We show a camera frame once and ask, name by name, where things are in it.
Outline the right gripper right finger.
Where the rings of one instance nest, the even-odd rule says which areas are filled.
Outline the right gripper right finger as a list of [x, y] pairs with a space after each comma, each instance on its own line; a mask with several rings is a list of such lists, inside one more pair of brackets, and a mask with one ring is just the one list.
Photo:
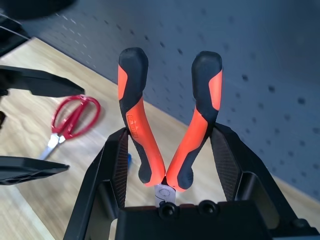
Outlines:
[[248, 213], [273, 239], [309, 240], [315, 228], [299, 218], [263, 161], [228, 126], [217, 123], [210, 135], [217, 174], [228, 202], [248, 202]]

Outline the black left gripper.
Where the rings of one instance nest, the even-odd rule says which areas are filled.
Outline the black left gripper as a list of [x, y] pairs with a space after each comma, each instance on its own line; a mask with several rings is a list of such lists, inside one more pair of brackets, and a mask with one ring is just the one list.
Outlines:
[[[0, 67], [0, 98], [10, 89], [26, 90], [34, 96], [67, 97], [85, 93], [71, 80], [42, 70], [2, 65]], [[0, 129], [6, 114], [0, 111]], [[0, 184], [16, 185], [43, 179], [67, 171], [69, 165], [28, 157], [1, 156]]]

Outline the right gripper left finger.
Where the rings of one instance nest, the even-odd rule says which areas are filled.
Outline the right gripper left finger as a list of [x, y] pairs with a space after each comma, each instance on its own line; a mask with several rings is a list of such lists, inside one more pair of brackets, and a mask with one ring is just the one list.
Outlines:
[[128, 177], [128, 131], [111, 134], [88, 167], [65, 240], [107, 240], [111, 224], [124, 208]]

